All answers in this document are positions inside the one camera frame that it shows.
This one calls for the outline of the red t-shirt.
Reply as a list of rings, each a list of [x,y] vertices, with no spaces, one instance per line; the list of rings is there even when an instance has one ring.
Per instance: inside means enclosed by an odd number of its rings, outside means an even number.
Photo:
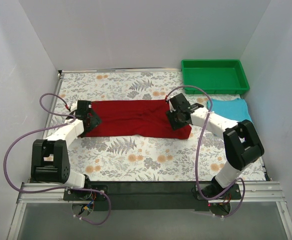
[[[91,106],[101,124],[85,132],[83,138],[139,135],[186,140],[191,134],[189,125],[172,129],[166,116],[169,105],[163,99],[92,101]]]

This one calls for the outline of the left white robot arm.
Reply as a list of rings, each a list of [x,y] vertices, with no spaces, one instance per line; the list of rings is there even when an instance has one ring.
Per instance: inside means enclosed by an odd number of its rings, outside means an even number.
[[[59,128],[46,139],[36,140],[32,145],[31,178],[36,182],[56,183],[75,188],[81,200],[92,195],[92,187],[86,184],[86,176],[71,169],[68,148],[77,138],[84,137],[101,124],[101,118],[87,100],[78,100],[71,108],[75,119],[65,120],[66,125]]]

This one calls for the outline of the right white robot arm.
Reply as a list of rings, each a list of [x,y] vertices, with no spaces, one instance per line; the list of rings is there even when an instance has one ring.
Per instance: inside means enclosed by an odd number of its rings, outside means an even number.
[[[224,141],[227,159],[224,167],[209,185],[204,188],[198,186],[197,191],[205,200],[225,198],[240,174],[265,153],[253,123],[247,119],[236,121],[225,118],[199,103],[190,104],[182,93],[166,97],[165,101],[169,105],[166,116],[172,129],[193,125]]]

